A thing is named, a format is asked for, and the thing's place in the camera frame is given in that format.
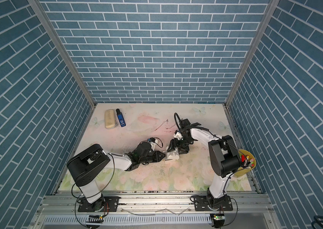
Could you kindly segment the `aluminium front rail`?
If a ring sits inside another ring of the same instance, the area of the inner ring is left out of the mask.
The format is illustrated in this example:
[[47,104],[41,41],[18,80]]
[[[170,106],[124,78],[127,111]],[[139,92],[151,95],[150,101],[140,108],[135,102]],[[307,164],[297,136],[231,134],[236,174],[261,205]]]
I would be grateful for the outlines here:
[[232,192],[232,211],[195,211],[190,196],[201,192],[105,192],[120,197],[116,212],[78,212],[77,200],[69,194],[46,196],[31,229],[70,225],[84,229],[107,226],[163,226],[200,224],[217,228],[279,229],[280,223],[266,194]]

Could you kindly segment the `beige zippered pencil case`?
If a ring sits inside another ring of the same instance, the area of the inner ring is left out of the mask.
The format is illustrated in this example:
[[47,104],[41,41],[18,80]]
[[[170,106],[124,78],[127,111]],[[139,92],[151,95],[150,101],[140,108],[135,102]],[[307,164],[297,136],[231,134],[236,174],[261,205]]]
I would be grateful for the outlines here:
[[106,129],[113,129],[116,127],[117,122],[116,122],[116,113],[113,109],[108,109],[105,111],[105,128]]

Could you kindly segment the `aluminium corner post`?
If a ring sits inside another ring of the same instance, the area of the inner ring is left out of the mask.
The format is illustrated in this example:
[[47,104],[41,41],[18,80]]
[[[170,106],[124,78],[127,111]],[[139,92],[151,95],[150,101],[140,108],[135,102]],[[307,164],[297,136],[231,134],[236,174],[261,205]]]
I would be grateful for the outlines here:
[[68,52],[66,51],[60,37],[58,36],[55,28],[53,27],[49,17],[45,13],[40,1],[37,0],[28,0],[29,5],[33,9],[35,15],[39,19],[40,23],[44,27],[45,31],[47,32],[48,36],[50,37],[51,41],[53,42],[55,48],[61,55],[64,63],[68,67],[70,73],[72,74],[73,78],[77,82],[78,86],[80,87],[81,91],[83,92],[84,96],[86,97],[87,101],[89,102],[92,108],[95,108],[96,102],[94,101],[93,97],[91,96],[89,90],[87,89],[84,81],[82,80],[77,68],[75,67],[73,61],[71,60]]
[[244,78],[244,75],[248,69],[248,66],[249,64],[251,63],[252,61],[252,58],[258,48],[258,45],[264,35],[264,32],[268,26],[268,23],[270,22],[272,16],[273,16],[273,13],[274,11],[276,10],[276,7],[278,6],[278,3],[279,3],[279,0],[272,0],[272,1],[269,1],[268,3],[268,6],[264,12],[264,15],[263,15],[263,18],[262,18],[262,21],[260,22],[258,28],[257,28],[257,32],[252,40],[252,43],[248,49],[248,52],[245,56],[245,59],[244,59],[244,62],[236,76],[236,79],[232,85],[232,89],[225,101],[225,106],[226,107],[229,107],[234,99],[234,96],[239,88],[239,85],[241,84],[243,78]]

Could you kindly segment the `aluminium corner post left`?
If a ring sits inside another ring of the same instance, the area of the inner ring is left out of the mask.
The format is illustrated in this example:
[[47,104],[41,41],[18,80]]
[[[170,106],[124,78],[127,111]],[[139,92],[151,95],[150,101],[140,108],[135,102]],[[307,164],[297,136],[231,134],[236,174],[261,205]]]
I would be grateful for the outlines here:
[[72,74],[73,78],[77,82],[78,86],[80,87],[81,91],[83,92],[84,96],[86,97],[87,101],[89,102],[92,108],[95,108],[96,102],[94,101],[93,97],[91,96],[89,90],[87,89],[84,81],[82,80],[77,68],[75,67],[73,61],[71,60],[68,52],[66,51],[60,37],[58,36],[55,28],[53,27],[49,17],[45,13],[40,1],[37,0],[28,0],[29,5],[33,9],[35,15],[39,19],[40,23],[44,27],[45,31],[47,32],[48,36],[50,37],[51,41],[53,42],[55,48],[61,55],[64,63],[68,67],[70,73]]

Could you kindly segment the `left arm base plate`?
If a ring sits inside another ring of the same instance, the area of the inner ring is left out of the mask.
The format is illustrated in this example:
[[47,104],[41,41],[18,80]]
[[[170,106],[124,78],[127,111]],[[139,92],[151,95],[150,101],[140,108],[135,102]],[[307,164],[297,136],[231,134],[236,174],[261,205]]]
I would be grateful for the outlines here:
[[78,212],[116,212],[119,204],[119,199],[120,197],[116,196],[102,196],[94,203],[89,203],[86,198],[80,198],[77,200],[77,204],[79,204]]

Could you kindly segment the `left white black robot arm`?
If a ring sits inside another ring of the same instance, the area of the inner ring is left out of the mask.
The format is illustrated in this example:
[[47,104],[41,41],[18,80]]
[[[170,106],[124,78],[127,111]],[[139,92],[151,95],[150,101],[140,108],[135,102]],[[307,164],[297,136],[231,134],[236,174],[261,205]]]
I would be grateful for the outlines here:
[[143,141],[133,151],[120,156],[94,144],[69,159],[66,166],[86,201],[93,204],[102,198],[103,190],[99,189],[96,177],[103,169],[133,171],[141,164],[161,162],[166,155],[155,150],[155,146],[154,142]]

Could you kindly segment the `yellow pen cup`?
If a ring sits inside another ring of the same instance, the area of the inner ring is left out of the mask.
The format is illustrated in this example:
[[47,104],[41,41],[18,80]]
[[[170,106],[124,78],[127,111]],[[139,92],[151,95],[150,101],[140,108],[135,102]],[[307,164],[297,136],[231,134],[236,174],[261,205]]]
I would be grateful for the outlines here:
[[257,162],[253,154],[251,154],[249,151],[239,149],[238,152],[241,157],[242,165],[234,174],[234,176],[242,177],[243,175],[247,174],[252,169],[254,169],[257,165]]

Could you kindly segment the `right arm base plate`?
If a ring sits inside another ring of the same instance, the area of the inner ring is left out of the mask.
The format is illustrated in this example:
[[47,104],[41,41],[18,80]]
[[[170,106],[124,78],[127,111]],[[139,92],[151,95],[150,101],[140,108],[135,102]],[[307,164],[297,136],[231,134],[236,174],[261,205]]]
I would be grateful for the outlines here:
[[225,195],[221,198],[213,198],[211,195],[190,196],[190,201],[194,205],[195,211],[232,211],[233,205],[230,196]]

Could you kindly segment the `aluminium corner post right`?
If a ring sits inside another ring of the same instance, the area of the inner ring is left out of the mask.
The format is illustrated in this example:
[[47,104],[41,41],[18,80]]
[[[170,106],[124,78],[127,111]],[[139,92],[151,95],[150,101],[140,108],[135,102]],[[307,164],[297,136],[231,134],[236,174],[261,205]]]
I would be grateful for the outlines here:
[[278,6],[278,3],[279,3],[279,0],[272,0],[272,1],[269,1],[268,3],[268,6],[264,12],[264,15],[263,15],[263,18],[262,18],[262,21],[260,22],[258,28],[257,28],[257,32],[252,40],[252,43],[248,49],[248,52],[245,56],[245,59],[244,59],[244,62],[236,76],[236,79],[232,85],[232,89],[225,101],[225,106],[226,107],[229,107],[234,99],[234,96],[239,88],[239,85],[241,84],[243,78],[244,78],[244,75],[248,69],[248,66],[249,64],[251,63],[252,61],[252,58],[258,48],[258,45],[264,35],[264,32],[268,26],[268,23],[270,22],[272,16],[273,16],[273,13],[274,11],[276,10],[276,7]]

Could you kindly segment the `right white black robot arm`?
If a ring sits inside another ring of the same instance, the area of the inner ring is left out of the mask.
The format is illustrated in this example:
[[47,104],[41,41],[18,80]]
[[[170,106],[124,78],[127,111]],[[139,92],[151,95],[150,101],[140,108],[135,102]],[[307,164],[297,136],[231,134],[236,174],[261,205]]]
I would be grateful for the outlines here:
[[213,182],[208,188],[212,199],[226,196],[226,188],[231,176],[242,166],[241,156],[231,136],[220,136],[212,133],[200,123],[191,123],[188,119],[180,119],[174,114],[177,130],[170,141],[167,152],[187,154],[190,145],[199,142],[208,147],[211,167],[215,173]]

